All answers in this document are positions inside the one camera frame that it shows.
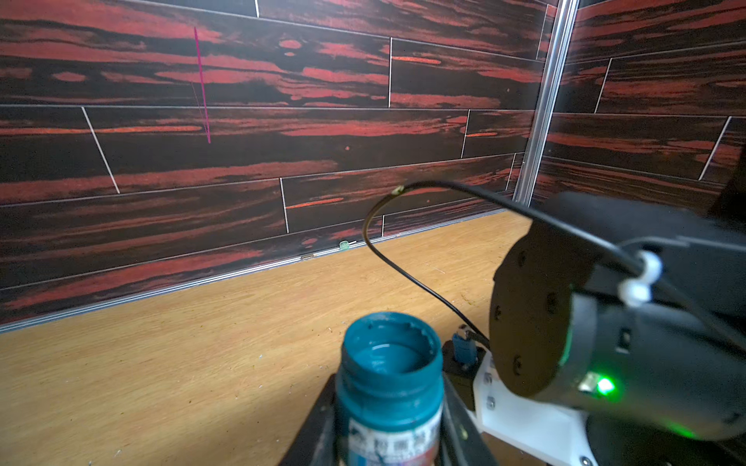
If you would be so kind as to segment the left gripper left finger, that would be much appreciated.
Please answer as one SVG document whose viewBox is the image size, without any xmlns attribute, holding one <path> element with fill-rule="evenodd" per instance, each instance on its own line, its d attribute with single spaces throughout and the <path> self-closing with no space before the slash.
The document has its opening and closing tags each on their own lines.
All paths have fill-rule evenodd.
<svg viewBox="0 0 746 466">
<path fill-rule="evenodd" d="M 279 465 L 336 465 L 335 418 L 335 374 L 332 374 Z"/>
</svg>

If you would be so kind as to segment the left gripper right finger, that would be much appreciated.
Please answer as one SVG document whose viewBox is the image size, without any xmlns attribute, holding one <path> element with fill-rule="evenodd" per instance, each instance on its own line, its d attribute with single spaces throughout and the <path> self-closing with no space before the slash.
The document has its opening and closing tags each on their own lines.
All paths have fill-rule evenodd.
<svg viewBox="0 0 746 466">
<path fill-rule="evenodd" d="M 441 419 L 441 464 L 452 466 L 497 466 L 470 411 L 448 378 L 444 379 Z"/>
</svg>

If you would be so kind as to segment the blue paint jar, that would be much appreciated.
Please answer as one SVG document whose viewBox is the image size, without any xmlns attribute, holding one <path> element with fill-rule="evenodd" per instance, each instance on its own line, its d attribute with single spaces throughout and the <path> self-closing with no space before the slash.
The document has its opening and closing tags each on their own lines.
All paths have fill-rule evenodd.
<svg viewBox="0 0 746 466">
<path fill-rule="evenodd" d="M 345 465 L 431 465 L 445 384 L 436 332 L 406 314 L 374 313 L 347 329 L 335 376 L 336 443 Z"/>
</svg>

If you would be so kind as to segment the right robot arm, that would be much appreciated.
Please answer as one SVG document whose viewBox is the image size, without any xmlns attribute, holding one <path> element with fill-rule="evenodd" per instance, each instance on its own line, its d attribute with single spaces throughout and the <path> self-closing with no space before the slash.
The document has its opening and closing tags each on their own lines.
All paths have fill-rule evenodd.
<svg viewBox="0 0 746 466">
<path fill-rule="evenodd" d="M 745 351 L 678 298 L 650 286 L 636 306 L 619 286 L 639 277 L 612 256 L 654 254 L 661 276 L 730 329 L 745 328 L 745 213 L 564 192 L 497 268 L 490 340 L 516 396 L 585 415 L 598 465 L 741 465 Z"/>
</svg>

